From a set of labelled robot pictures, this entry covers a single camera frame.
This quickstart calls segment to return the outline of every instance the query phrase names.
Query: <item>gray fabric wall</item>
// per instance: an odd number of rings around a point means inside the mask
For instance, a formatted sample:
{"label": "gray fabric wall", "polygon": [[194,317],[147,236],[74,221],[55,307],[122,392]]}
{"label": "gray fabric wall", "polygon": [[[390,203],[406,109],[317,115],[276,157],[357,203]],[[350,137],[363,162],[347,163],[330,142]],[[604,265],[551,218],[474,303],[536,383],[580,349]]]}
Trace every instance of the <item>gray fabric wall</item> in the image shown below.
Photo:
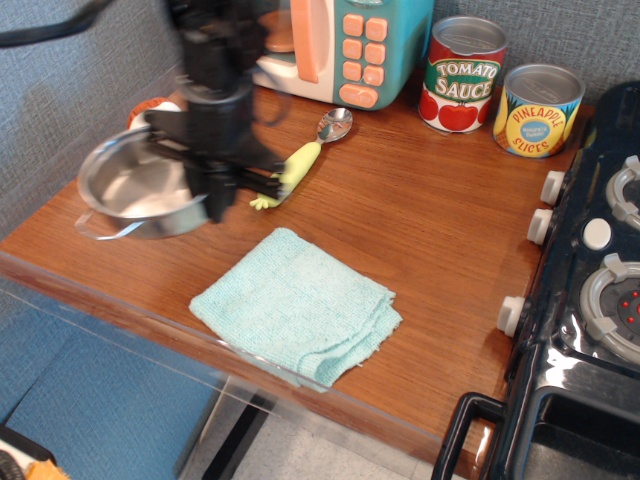
{"label": "gray fabric wall", "polygon": [[[88,0],[3,0],[0,31],[66,20]],[[175,89],[178,50],[164,4],[118,0],[88,31],[0,49],[0,239],[125,128],[137,101]]]}
{"label": "gray fabric wall", "polygon": [[[59,22],[89,0],[3,0],[0,30]],[[138,101],[174,88],[179,62],[164,0],[118,0],[78,36],[0,50],[0,238],[123,128]],[[510,38],[502,78],[523,63],[573,68],[594,103],[640,76],[640,1],[436,0],[434,20],[477,15]]]}
{"label": "gray fabric wall", "polygon": [[638,0],[436,0],[434,20],[451,15],[504,28],[510,44],[501,80],[524,63],[569,67],[586,83],[590,104],[613,85],[640,80]]}

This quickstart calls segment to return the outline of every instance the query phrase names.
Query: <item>white knob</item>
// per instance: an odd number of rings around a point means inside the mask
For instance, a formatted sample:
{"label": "white knob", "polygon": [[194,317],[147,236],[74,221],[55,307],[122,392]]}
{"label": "white knob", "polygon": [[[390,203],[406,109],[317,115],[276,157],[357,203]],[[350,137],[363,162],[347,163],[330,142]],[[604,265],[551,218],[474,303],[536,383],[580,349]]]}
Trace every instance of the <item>white knob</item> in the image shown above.
{"label": "white knob", "polygon": [[553,210],[536,209],[529,224],[529,231],[527,232],[527,240],[532,241],[536,245],[542,245],[544,238],[549,230],[549,224],[551,223],[551,216]]}
{"label": "white knob", "polygon": [[542,186],[540,200],[551,206],[554,206],[558,202],[558,195],[562,188],[562,182],[564,182],[564,175],[564,172],[556,172],[553,170],[547,173],[547,179]]}
{"label": "white knob", "polygon": [[504,297],[498,314],[498,330],[507,337],[513,337],[524,308],[524,297]]}
{"label": "white knob", "polygon": [[587,248],[602,250],[611,241],[611,226],[603,218],[594,218],[584,227],[582,240]]}

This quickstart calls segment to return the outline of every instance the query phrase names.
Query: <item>toy stove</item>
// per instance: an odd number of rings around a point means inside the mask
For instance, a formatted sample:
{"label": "toy stove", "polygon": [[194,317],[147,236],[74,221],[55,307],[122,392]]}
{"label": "toy stove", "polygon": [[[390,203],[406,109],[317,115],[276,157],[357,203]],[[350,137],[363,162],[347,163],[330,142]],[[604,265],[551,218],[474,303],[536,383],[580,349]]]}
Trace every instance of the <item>toy stove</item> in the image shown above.
{"label": "toy stove", "polygon": [[639,155],[632,82],[598,102],[571,169],[549,173],[533,287],[498,319],[515,340],[506,400],[460,399],[432,478],[451,476],[480,418],[496,425],[482,478],[640,480]]}

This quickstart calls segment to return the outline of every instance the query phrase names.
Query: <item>can lid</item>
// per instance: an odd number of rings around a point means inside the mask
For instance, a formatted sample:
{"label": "can lid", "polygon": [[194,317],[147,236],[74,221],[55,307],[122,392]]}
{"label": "can lid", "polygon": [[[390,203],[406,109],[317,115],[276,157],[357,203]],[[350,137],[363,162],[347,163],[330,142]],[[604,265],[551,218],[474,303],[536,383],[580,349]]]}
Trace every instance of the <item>can lid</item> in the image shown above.
{"label": "can lid", "polygon": [[556,65],[529,64],[511,70],[505,88],[516,97],[539,105],[564,105],[580,99],[585,85],[570,70]]}
{"label": "can lid", "polygon": [[457,55],[499,52],[508,43],[507,35],[497,23],[464,15],[437,22],[433,26],[433,37]]}

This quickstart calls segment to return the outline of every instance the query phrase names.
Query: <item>toy microwave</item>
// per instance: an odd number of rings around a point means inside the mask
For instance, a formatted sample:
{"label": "toy microwave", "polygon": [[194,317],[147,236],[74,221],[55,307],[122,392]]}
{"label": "toy microwave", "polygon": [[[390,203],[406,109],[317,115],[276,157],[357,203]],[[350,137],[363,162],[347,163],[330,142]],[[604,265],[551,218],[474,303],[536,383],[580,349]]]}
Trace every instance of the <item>toy microwave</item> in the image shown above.
{"label": "toy microwave", "polygon": [[260,11],[269,36],[254,82],[327,103],[384,108],[425,55],[433,1],[276,2]]}

